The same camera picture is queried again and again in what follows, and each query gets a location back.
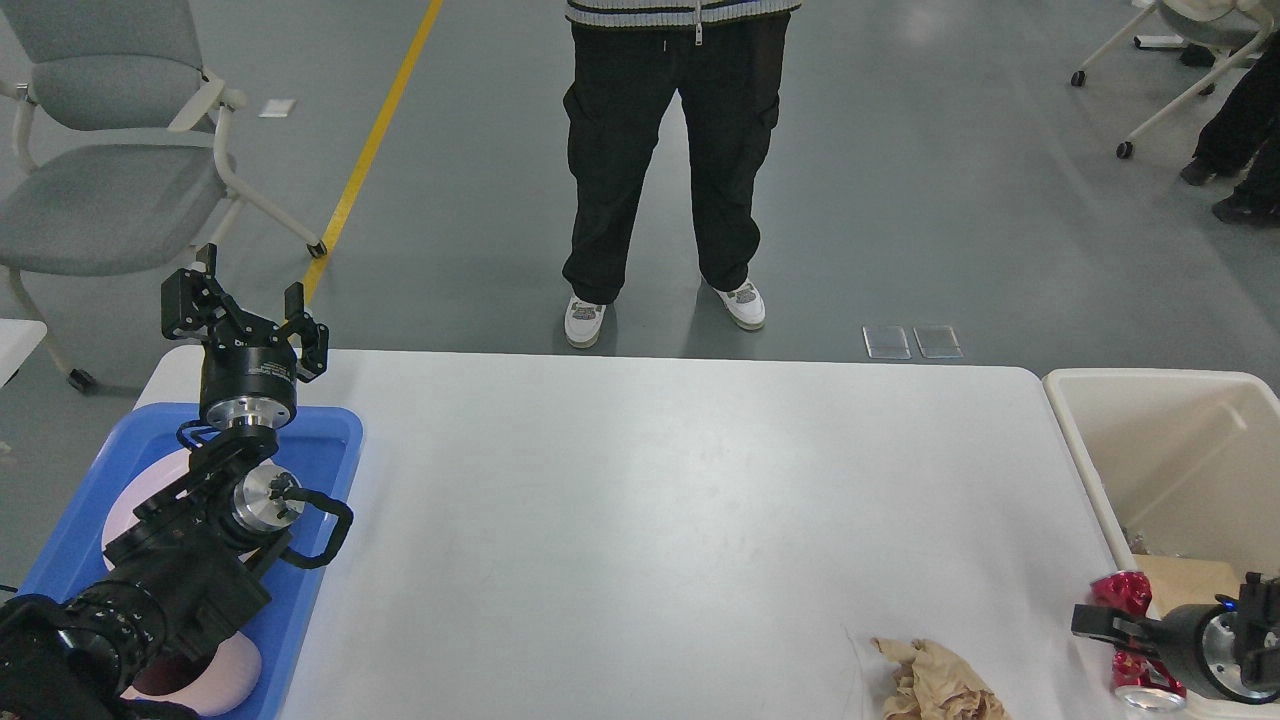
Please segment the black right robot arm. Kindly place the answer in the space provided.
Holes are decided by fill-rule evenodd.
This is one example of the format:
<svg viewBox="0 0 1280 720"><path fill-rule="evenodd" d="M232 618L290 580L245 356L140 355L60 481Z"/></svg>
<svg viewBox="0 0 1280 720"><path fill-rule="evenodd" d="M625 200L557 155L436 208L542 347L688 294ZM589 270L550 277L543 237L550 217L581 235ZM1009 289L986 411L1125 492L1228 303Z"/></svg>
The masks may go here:
<svg viewBox="0 0 1280 720"><path fill-rule="evenodd" d="M1183 697L1243 705L1277 701L1277 578L1245 575L1236 596L1184 603L1148 618L1148 579L1119 571L1092 585L1092 603L1073 610L1071 633L1117 651L1114 678Z"/></svg>

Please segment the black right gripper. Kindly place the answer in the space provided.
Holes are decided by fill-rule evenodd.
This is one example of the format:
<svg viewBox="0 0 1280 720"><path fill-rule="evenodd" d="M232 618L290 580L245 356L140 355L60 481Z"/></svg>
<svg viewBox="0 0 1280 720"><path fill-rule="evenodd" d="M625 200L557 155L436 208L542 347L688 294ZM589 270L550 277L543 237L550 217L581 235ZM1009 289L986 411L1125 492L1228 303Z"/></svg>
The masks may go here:
<svg viewBox="0 0 1280 720"><path fill-rule="evenodd" d="M1185 688L1210 700L1256 702L1242 665L1256 650L1256 626L1221 603L1183 605L1160 620L1121 609L1076 603L1071 633L1124 651L1157 651Z"/></svg>

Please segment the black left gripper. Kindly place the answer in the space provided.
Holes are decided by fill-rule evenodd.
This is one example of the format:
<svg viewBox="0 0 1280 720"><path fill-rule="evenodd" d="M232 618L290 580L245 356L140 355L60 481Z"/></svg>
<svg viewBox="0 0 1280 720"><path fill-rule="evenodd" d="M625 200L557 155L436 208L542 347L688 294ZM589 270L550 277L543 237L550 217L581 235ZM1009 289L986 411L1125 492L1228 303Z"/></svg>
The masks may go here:
<svg viewBox="0 0 1280 720"><path fill-rule="evenodd" d="M161 334L201 342L200 419L210 427L285 427L297 414L297 379L310 383L328 369L329 328L305 304L305 284L284 292L284 322L246 311L216 278L218 246L161 284ZM270 345L274 341L283 343ZM298 340L298 352L292 348Z"/></svg>

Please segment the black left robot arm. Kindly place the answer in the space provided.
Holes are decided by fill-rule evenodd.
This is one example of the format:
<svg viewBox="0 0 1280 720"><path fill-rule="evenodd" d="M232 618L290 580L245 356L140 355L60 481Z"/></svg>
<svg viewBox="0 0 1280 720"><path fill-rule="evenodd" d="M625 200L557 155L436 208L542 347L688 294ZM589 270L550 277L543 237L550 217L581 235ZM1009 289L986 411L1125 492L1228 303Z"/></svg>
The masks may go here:
<svg viewBox="0 0 1280 720"><path fill-rule="evenodd" d="M285 318L242 309L220 287L218 249L163 282L163 334L204 347L198 416L177 429L186 474L134 509L113 539L110 573L73 598L19 594L3 605L5 719L192 719L182 705L125 700L157 660L198 660L270 602L276 561L326 566L355 520L344 502L270 471L297 383L326 370L329 329L285 291Z"/></svg>

